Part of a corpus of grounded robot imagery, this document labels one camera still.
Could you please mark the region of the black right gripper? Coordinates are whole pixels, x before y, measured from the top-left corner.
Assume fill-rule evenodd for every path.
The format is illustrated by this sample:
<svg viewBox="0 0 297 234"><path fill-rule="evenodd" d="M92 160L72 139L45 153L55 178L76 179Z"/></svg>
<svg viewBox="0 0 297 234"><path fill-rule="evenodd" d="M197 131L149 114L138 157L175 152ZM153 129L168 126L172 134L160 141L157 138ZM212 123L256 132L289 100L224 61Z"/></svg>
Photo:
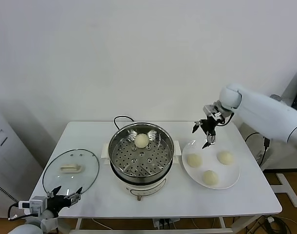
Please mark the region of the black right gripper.
<svg viewBox="0 0 297 234"><path fill-rule="evenodd" d="M213 117L207 117L207 119L195 121L192 133L195 133L199 128L202 128L203 132L206 134L206 142L202 147L203 149L215 144L215 127L217 126L217 124L218 122Z"/></svg>

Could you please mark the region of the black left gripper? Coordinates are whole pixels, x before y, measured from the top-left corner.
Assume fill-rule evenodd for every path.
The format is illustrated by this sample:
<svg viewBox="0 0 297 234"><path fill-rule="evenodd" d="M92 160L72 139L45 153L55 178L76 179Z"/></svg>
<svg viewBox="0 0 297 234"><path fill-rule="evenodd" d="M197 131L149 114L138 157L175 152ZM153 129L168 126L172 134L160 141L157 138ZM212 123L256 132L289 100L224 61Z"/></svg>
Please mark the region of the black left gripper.
<svg viewBox="0 0 297 234"><path fill-rule="evenodd" d="M54 188L52 191L46 193L47 209L51 212L60 212L65 207L70 207L71 204L76 204L81 200L83 187L80 187L76 192L70 195L59 195L61 186Z"/></svg>

